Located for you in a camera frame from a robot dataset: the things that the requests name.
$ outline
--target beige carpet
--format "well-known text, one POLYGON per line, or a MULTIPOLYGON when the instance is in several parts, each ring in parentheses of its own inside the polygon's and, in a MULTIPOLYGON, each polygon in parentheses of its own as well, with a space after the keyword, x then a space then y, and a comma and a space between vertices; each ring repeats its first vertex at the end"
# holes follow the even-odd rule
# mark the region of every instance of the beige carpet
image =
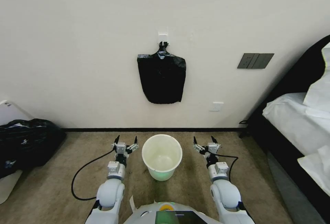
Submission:
MULTIPOLYGON (((210 195, 211 182, 206 161, 192 147, 193 136, 199 144, 206 145, 211 142, 211 135, 221 143, 219 153, 239 156, 232 171, 232 182, 240 190, 256 224, 292 223, 272 179, 266 156, 253 139, 241 140, 235 132, 165 132, 175 137, 183 149, 181 164, 173 177, 165 182, 151 178, 141 157, 144 142, 156 132, 68 133, 65 143, 46 165, 23 173, 9 199, 0 205, 0 223, 84 223, 94 200, 78 201, 71 195, 72 177, 82 165, 111 150, 111 143, 119 134, 120 141, 128 144, 132 144, 137 135, 140 145, 128 158, 119 223, 132 213, 129 205, 131 195, 134 195, 137 207, 154 200, 171 201, 189 205, 218 219, 210 195)), ((114 154, 110 154, 80 172, 75 182, 78 196, 88 198, 96 195, 99 185, 106 180, 107 164, 113 157, 114 154)))

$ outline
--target trash bag hanging on wall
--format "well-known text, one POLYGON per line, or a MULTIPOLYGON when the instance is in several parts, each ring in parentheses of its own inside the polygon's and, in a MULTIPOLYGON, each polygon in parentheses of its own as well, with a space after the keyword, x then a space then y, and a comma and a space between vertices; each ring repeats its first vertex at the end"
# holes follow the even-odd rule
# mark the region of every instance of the trash bag hanging on wall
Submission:
POLYGON ((182 99, 186 61, 168 53, 167 46, 167 42, 160 42, 155 54, 137 56, 143 92, 155 104, 172 104, 182 99))

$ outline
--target black garbage bag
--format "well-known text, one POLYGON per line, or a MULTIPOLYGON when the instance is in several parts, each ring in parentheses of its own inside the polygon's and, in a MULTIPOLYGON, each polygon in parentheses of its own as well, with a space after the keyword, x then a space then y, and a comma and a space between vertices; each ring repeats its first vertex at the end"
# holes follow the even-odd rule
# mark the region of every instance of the black garbage bag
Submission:
POLYGON ((167 42, 161 42, 155 54, 137 56, 143 92, 155 104, 172 104, 182 99, 186 61, 168 53, 167 46, 167 42))
POLYGON ((44 165, 66 134, 48 120, 14 120, 0 126, 0 178, 44 165))

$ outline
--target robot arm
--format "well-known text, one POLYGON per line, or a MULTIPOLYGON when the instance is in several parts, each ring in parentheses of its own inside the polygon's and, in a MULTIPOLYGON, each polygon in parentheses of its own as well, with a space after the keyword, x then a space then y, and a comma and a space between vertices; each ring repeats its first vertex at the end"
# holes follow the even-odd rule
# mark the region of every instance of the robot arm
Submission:
POLYGON ((100 185, 96 202, 85 224, 118 224, 119 208, 125 190, 122 181, 125 176, 126 160, 129 154, 139 147, 137 137, 131 146, 118 141, 119 136, 112 144, 116 152, 116 160, 110 161, 108 164, 107 180, 100 185))
POLYGON ((208 146, 200 146, 194 137, 194 148, 204 155, 207 161, 206 166, 213 183, 211 195, 218 210, 219 221, 223 224, 254 224, 244 208, 239 190, 229 181, 227 163, 218 162, 218 158, 214 155, 220 145, 213 136, 212 141, 208 146))

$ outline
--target white bucket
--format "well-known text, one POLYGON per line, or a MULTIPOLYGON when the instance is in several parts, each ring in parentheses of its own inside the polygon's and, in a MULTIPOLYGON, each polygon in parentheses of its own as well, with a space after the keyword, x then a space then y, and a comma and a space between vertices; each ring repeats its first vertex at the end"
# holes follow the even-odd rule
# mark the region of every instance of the white bucket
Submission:
POLYGON ((142 159, 154 179, 165 181, 180 164, 182 148, 179 142, 169 135, 154 135, 144 143, 142 159))

